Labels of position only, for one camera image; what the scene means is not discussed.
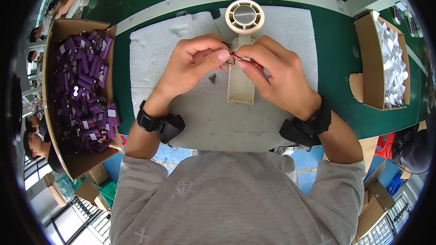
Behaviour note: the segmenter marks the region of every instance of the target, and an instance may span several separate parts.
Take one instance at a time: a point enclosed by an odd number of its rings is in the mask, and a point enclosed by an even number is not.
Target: black hair
[[[35,161],[36,158],[32,156],[33,150],[30,150],[30,146],[29,146],[29,135],[30,135],[30,133],[31,132],[29,130],[25,130],[25,133],[23,135],[23,145],[25,147],[25,154],[30,159],[30,161]]]
[[[29,63],[32,62],[33,52],[35,52],[35,51],[32,50],[32,51],[30,51],[30,52],[27,54],[27,61],[28,61]]]
[[[29,43],[34,43],[34,42],[36,42],[36,39],[35,39],[35,30],[36,30],[36,28],[33,28],[33,29],[30,31],[30,34],[29,34]]]
[[[36,133],[36,128],[32,127],[32,123],[29,121],[28,117],[25,118],[25,125],[26,125],[26,130],[29,131],[29,133]]]

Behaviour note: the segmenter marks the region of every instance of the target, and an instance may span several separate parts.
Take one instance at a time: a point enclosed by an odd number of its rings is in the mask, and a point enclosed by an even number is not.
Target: printed logo on sweatshirt
[[[171,198],[176,198],[176,196],[186,196],[191,190],[193,181],[181,181],[177,183],[176,189],[174,190]]]

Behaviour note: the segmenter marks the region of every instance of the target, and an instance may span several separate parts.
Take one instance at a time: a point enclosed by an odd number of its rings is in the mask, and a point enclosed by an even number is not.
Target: sleeve
[[[337,164],[322,160],[307,193],[308,205],[335,236],[339,244],[349,245],[357,231],[363,204],[365,162]]]
[[[167,177],[167,169],[156,162],[123,157],[111,213],[111,244],[117,244],[118,238]]]

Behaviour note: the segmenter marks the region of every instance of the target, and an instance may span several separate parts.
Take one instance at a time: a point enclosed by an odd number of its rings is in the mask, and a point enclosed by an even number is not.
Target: red stool
[[[383,140],[383,135],[380,135],[379,140],[377,141],[377,147],[375,148],[375,154],[386,159],[391,159],[394,138],[395,133],[386,134],[386,141]]]

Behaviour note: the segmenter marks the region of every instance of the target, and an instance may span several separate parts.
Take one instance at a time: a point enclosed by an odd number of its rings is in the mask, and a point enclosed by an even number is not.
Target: forearm
[[[363,160],[362,147],[353,130],[333,111],[328,131],[318,137],[331,162],[352,164]]]
[[[150,117],[162,117],[168,114],[171,99],[153,91],[145,102],[143,110]],[[126,155],[142,159],[151,159],[159,148],[160,135],[157,131],[147,132],[135,121],[126,142]]]

